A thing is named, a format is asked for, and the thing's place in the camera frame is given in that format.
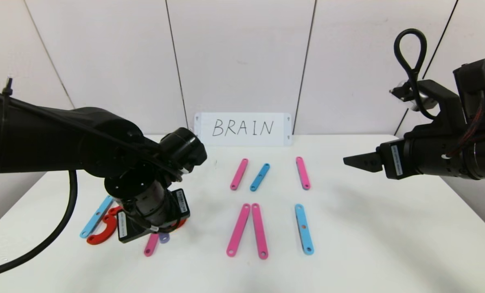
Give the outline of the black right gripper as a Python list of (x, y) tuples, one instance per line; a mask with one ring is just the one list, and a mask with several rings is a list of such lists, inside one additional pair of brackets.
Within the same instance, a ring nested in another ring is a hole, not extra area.
[(382, 143), (377, 152), (343, 158), (346, 166), (371, 173), (384, 171), (389, 179), (400, 180), (415, 175), (459, 176), (459, 159), (442, 156), (452, 143), (443, 138), (410, 138)]

